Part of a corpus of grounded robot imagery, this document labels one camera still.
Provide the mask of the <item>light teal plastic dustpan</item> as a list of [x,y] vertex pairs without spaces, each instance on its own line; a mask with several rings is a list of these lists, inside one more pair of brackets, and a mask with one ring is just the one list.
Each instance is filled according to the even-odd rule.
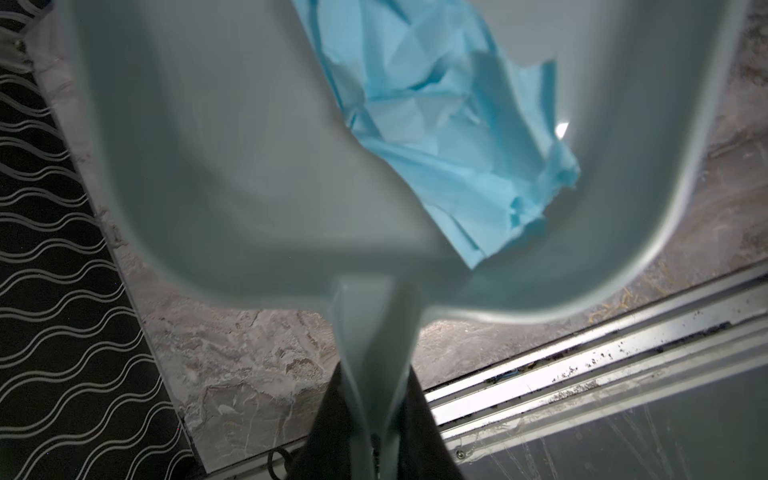
[[161,275],[332,326],[350,479],[395,479],[420,331],[540,324],[604,300],[691,196],[746,1],[468,1],[516,65],[557,66],[580,176],[474,268],[346,127],[297,1],[59,1],[105,196]]

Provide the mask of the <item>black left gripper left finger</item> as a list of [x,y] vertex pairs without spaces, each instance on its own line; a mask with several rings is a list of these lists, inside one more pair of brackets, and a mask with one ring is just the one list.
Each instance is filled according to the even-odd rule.
[[288,469],[287,479],[350,479],[349,439],[352,430],[353,419],[345,402],[342,368],[338,363],[307,440]]

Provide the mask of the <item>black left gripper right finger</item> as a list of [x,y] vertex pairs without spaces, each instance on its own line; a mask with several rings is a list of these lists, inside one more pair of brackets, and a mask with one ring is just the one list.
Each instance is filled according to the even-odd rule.
[[464,479],[445,446],[413,368],[409,371],[398,427],[398,479]]

